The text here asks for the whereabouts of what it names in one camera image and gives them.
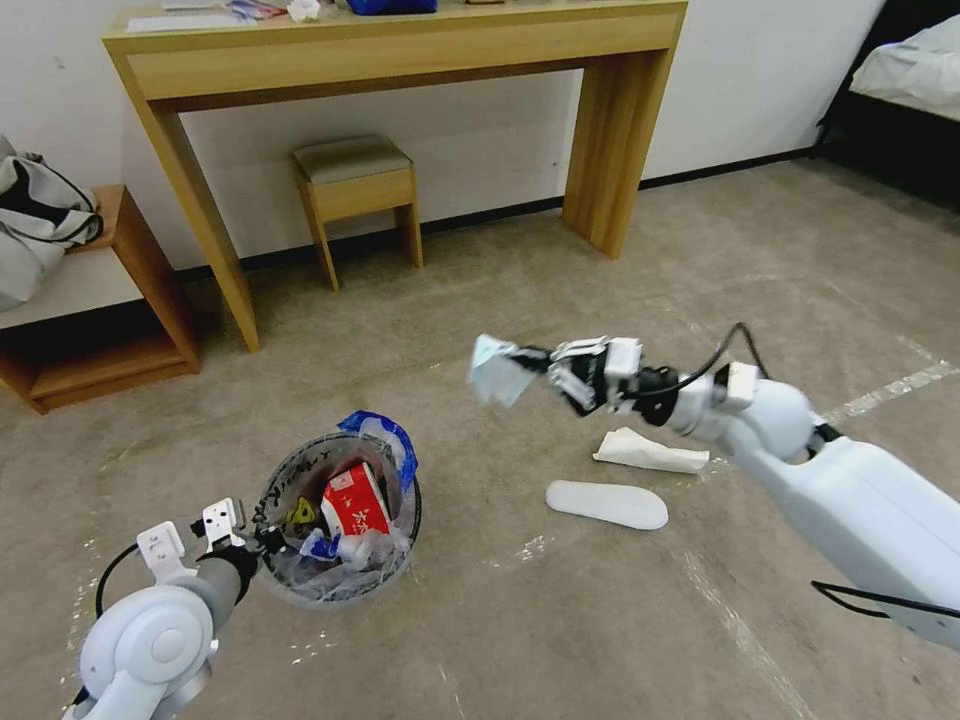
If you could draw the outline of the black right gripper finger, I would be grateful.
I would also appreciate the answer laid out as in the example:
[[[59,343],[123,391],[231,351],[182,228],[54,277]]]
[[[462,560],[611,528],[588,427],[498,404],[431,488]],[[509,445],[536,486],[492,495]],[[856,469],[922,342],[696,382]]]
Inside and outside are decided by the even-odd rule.
[[[605,378],[593,366],[551,365],[546,379],[578,417],[587,417],[605,405]]]
[[[612,338],[600,336],[560,343],[555,348],[542,348],[525,345],[511,350],[511,360],[532,372],[547,372],[556,364],[577,357],[603,356]]]

